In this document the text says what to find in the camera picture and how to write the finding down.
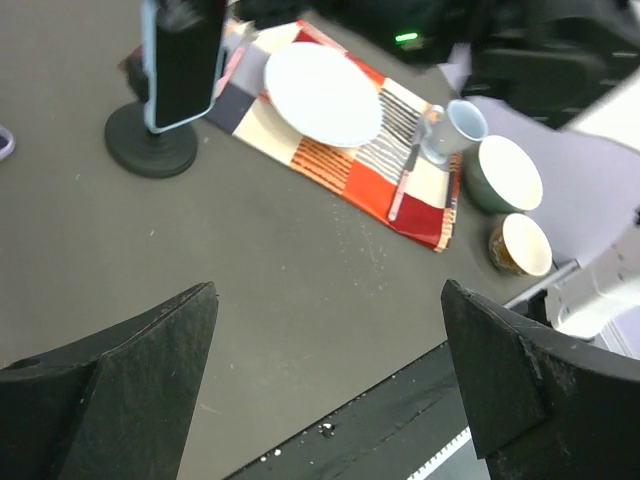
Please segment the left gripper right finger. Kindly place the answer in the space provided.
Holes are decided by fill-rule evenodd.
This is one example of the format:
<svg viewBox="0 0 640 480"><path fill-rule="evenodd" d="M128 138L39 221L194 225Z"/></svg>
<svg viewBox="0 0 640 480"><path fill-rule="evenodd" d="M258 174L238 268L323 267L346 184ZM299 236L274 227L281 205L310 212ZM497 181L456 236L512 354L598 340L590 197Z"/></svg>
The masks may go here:
<svg viewBox="0 0 640 480"><path fill-rule="evenodd" d="M638 478L637 360L453 280L441 305L475 452L491 478Z"/></svg>

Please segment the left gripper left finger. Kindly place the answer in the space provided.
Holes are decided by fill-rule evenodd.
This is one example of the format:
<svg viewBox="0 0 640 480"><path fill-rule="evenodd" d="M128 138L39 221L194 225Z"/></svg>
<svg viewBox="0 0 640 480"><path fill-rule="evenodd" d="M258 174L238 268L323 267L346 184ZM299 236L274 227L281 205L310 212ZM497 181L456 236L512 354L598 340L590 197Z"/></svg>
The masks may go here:
<svg viewBox="0 0 640 480"><path fill-rule="evenodd" d="M176 478L217 313L214 284L196 284L2 368L2 478Z"/></svg>

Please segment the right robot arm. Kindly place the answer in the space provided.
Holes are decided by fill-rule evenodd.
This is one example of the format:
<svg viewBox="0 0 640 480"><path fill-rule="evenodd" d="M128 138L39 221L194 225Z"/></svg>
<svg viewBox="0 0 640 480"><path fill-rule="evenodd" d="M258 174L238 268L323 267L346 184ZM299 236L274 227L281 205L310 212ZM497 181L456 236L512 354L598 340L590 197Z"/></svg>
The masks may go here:
<svg viewBox="0 0 640 480"><path fill-rule="evenodd" d="M558 130L639 73L639 18L631 1L237 1L235 16L258 30L314 10L400 61L418 67L447 62L470 47L460 95L502 100ZM498 207L489 185L507 187L506 172L481 173L483 141L464 167L470 199ZM505 193L515 193L515 186ZM639 232L627 227L588 266L547 287L538 321L584 340L639 306Z"/></svg>

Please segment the black phone stand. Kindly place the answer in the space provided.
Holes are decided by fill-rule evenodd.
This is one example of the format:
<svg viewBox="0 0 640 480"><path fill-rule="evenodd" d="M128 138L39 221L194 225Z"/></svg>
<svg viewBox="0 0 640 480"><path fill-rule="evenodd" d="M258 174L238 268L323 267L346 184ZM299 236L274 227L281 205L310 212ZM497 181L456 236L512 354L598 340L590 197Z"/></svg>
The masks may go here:
<svg viewBox="0 0 640 480"><path fill-rule="evenodd" d="M189 169L199 145L194 128L186 124L152 133L143 114L142 104L129 103L109 116L104 142L111 158L126 171L150 179L175 177Z"/></svg>

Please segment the blue case phone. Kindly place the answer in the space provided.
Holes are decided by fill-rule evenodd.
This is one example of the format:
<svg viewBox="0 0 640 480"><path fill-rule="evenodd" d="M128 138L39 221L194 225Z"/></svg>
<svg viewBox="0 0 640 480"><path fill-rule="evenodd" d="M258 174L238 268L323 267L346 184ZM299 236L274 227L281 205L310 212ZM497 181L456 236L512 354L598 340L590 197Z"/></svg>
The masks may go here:
<svg viewBox="0 0 640 480"><path fill-rule="evenodd" d="M204 116L222 70L225 1L145 1L142 64L148 80L144 121L156 134Z"/></svg>

